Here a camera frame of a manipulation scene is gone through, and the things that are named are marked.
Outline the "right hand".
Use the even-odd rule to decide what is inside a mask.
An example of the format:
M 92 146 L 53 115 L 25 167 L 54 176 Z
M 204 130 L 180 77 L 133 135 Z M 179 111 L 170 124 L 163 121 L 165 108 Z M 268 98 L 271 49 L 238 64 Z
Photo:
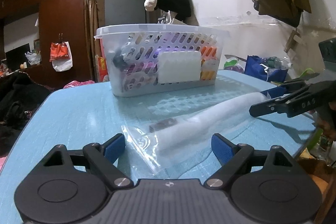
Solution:
M 332 141 L 335 141 L 335 102 L 330 102 L 317 109 L 317 126 L 323 130 L 323 134 Z

